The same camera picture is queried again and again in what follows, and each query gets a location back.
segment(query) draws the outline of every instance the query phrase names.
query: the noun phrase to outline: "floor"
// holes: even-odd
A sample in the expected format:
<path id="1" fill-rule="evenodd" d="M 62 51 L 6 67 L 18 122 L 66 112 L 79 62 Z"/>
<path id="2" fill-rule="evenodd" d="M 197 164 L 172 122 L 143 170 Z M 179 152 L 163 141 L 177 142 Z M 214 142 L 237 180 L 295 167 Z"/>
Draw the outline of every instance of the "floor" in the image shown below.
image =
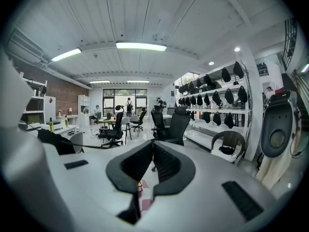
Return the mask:
<path id="1" fill-rule="evenodd" d="M 101 125 L 90 125 L 88 127 L 80 129 L 80 131 L 84 132 L 84 145 L 100 146 L 103 143 L 102 139 L 98 139 L 96 136 L 96 134 L 98 134 L 98 129 L 100 128 L 100 126 Z M 151 131 L 150 121 L 147 118 L 144 120 L 143 131 L 141 131 L 139 136 L 137 136 L 137 131 L 133 132 L 133 129 L 131 129 L 131 135 L 132 135 L 132 140 L 130 139 L 129 133 L 128 133 L 127 144 L 133 144 L 140 140 L 153 139 L 153 132 Z M 304 136 L 302 136 L 299 149 L 304 148 L 308 139 L 309 139 L 309 133 L 305 133 Z M 187 148 L 192 148 L 192 149 L 196 149 L 199 151 L 209 153 L 209 151 L 206 148 L 200 145 L 197 145 L 196 143 L 188 139 L 184 139 L 184 146 Z M 84 147 L 85 153 L 98 152 L 100 150 L 101 149 L 93 149 L 89 147 Z M 241 159 L 238 163 L 238 167 L 241 168 L 243 171 L 247 172 L 248 174 L 250 174 L 252 177 L 254 177 L 257 173 L 256 158 L 257 157 L 255 157 L 255 159 L 252 162 L 247 161 L 245 159 Z M 308 161 L 309 161 L 309 153 L 306 153 L 300 159 L 292 159 L 292 162 L 288 170 L 286 171 L 286 173 L 282 176 L 280 181 L 271 190 L 272 194 L 274 195 L 276 199 L 279 198 L 282 194 L 291 190 L 292 188 L 297 187 L 297 184 L 302 178 L 303 171 L 304 169 L 306 169 Z M 157 172 L 151 171 L 153 166 L 154 164 L 152 162 L 148 170 L 146 171 L 144 177 L 142 178 L 143 190 L 139 193 L 140 208 L 141 208 L 142 215 L 146 212 L 146 210 L 150 207 L 152 203 L 151 198 L 152 198 L 153 187 L 159 183 Z"/>

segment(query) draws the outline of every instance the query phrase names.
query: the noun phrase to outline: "white floor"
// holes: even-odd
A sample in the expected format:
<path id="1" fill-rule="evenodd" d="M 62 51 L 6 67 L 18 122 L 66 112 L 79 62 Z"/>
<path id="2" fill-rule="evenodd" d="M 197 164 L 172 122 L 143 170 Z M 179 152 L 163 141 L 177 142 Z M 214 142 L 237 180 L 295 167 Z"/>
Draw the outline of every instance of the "white floor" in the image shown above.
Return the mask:
<path id="1" fill-rule="evenodd" d="M 129 133 L 127 135 L 127 144 L 133 144 L 135 142 L 141 141 L 141 140 L 149 140 L 153 139 L 153 131 L 151 131 L 151 123 L 149 120 L 145 120 L 143 126 L 143 131 L 137 136 L 137 131 L 133 132 L 133 129 L 131 129 L 131 135 L 132 139 L 130 139 Z M 96 134 L 99 133 L 98 129 L 101 127 L 101 125 L 90 125 L 85 128 L 81 128 L 80 131 L 84 132 L 84 145 L 93 145 L 93 146 L 100 146 L 103 144 L 102 139 L 98 139 Z M 307 143 L 307 140 L 309 138 L 309 133 L 304 133 L 302 136 L 302 140 L 299 146 L 299 150 L 304 148 L 305 144 Z M 125 144 L 125 132 L 123 135 L 123 140 Z M 184 145 L 185 147 L 200 150 L 205 152 L 206 154 L 209 154 L 209 151 L 200 146 L 196 143 L 193 143 L 192 141 L 188 139 L 184 139 Z M 108 150 L 116 151 L 118 147 L 113 147 Z M 84 147 L 85 153 L 87 152 L 98 152 L 101 150 L 106 149 L 93 149 L 89 147 Z M 306 153 L 302 158 L 300 159 L 292 159 L 292 162 L 286 171 L 286 173 L 282 176 L 280 181 L 272 188 L 271 192 L 274 195 L 275 198 L 279 198 L 282 194 L 286 193 L 287 191 L 291 190 L 292 188 L 297 187 L 297 184 L 301 180 L 303 176 L 303 172 L 307 167 L 307 164 L 309 162 L 309 153 Z M 245 159 L 241 159 L 238 163 L 238 167 L 241 168 L 243 171 L 250 174 L 252 177 L 256 175 L 256 158 L 250 162 Z M 149 186 L 150 192 L 152 191 L 153 187 L 158 184 L 158 176 L 157 172 L 152 172 L 151 168 L 153 167 L 153 162 L 151 163 L 150 167 L 148 168 L 147 172 L 145 173 L 145 176 L 143 179 L 147 182 L 147 185 Z"/>

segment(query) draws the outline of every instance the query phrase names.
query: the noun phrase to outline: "recessed ceiling light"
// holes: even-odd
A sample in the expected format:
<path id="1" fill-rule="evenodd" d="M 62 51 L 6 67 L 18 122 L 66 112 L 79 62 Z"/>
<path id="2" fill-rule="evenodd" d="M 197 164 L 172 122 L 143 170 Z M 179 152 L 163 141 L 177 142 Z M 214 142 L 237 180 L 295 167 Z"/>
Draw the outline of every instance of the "recessed ceiling light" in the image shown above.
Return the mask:
<path id="1" fill-rule="evenodd" d="M 110 83 L 109 80 L 102 80 L 102 81 L 89 81 L 90 83 Z"/>
<path id="2" fill-rule="evenodd" d="M 61 55 L 59 55 L 59 56 L 57 56 L 57 57 L 52 58 L 51 61 L 52 61 L 52 62 L 57 62 L 57 61 L 59 61 L 59 60 L 62 60 L 62 59 L 64 59 L 64 58 L 67 58 L 67 57 L 70 57 L 70 56 L 73 56 L 73 55 L 76 55 L 76 54 L 79 54 L 79 53 L 81 53 L 81 50 L 78 49 L 78 48 L 76 48 L 76 49 L 74 49 L 74 50 L 71 50 L 71 51 L 69 51 L 69 52 L 66 52 L 66 53 L 64 53 L 64 54 L 61 54 Z"/>
<path id="3" fill-rule="evenodd" d="M 304 67 L 304 69 L 301 72 L 305 72 L 309 67 L 309 64 L 306 64 L 306 66 Z"/>
<path id="4" fill-rule="evenodd" d="M 118 41 L 116 42 L 116 47 L 118 49 L 147 49 L 164 52 L 167 48 L 163 44 L 151 44 L 151 43 L 139 43 L 139 42 L 125 42 Z"/>
<path id="5" fill-rule="evenodd" d="M 127 80 L 128 83 L 149 83 L 149 81 Z"/>

